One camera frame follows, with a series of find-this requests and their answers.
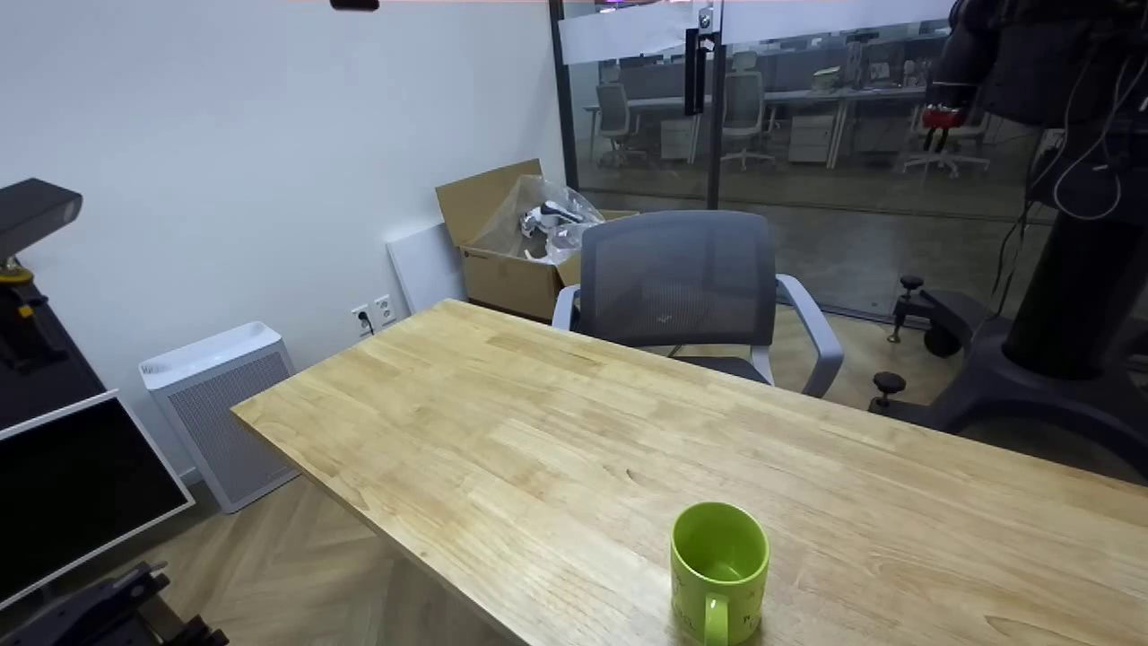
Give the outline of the white flat panel board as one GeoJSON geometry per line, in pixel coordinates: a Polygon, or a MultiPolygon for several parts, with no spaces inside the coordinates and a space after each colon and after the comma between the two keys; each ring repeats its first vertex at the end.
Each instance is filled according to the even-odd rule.
{"type": "Polygon", "coordinates": [[[442,221],[388,235],[388,257],[408,312],[463,294],[454,246],[442,221]]]}

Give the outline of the white air purifier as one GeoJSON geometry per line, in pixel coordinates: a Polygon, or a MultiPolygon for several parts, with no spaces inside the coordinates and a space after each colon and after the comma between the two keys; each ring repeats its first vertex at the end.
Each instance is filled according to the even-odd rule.
{"type": "Polygon", "coordinates": [[[295,476],[295,465],[233,405],[290,372],[282,332],[260,318],[141,361],[141,379],[191,453],[221,513],[242,510],[295,476]]]}

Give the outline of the clear plastic packing wrap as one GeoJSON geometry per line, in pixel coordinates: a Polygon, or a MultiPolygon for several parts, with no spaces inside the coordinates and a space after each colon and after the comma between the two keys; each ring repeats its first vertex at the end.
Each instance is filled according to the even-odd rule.
{"type": "Polygon", "coordinates": [[[546,174],[521,174],[493,203],[477,245],[509,257],[558,264],[600,221],[601,212],[573,186],[550,181],[546,174]]]}

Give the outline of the black robot pedestal stand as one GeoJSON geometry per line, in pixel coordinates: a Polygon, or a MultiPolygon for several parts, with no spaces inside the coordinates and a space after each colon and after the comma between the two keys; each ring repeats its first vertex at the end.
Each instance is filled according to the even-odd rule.
{"type": "Polygon", "coordinates": [[[1148,0],[954,0],[925,87],[925,129],[981,111],[1049,133],[1027,202],[1054,227],[1015,312],[900,278],[898,322],[964,364],[914,405],[882,372],[870,409],[937,430],[994,418],[1063,428],[1148,471],[1148,405],[1133,384],[1148,278],[1148,0]]]}

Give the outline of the black monitor with white frame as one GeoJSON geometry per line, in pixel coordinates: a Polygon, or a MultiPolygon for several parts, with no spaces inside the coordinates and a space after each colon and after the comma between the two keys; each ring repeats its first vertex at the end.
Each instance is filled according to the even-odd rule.
{"type": "Polygon", "coordinates": [[[179,515],[194,496],[114,389],[0,430],[0,605],[179,515]]]}

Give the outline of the grey mesh office chair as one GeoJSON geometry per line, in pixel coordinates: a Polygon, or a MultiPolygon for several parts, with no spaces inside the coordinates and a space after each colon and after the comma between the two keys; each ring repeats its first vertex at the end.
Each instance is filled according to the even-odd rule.
{"type": "Polygon", "coordinates": [[[772,384],[773,308],[789,306],[814,346],[802,393],[820,397],[843,343],[793,276],[773,267],[772,221],[754,212],[672,209],[591,227],[582,276],[550,322],[632,346],[742,343],[744,354],[695,354],[695,364],[772,384]]]}

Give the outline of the green plastic mug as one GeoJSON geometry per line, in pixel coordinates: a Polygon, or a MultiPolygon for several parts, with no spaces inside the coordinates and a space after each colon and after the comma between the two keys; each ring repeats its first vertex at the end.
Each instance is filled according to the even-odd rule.
{"type": "Polygon", "coordinates": [[[731,502],[693,502],[672,525],[672,616],[693,646],[744,646],[764,612],[772,549],[731,502]]]}

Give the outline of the open cardboard box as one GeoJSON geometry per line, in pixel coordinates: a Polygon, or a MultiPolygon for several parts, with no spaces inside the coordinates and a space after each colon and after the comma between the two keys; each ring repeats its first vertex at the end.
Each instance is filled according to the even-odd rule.
{"type": "Polygon", "coordinates": [[[521,217],[546,198],[563,193],[567,186],[550,181],[538,156],[484,168],[434,189],[469,302],[526,318],[553,314],[569,264],[526,257],[521,217]]]}

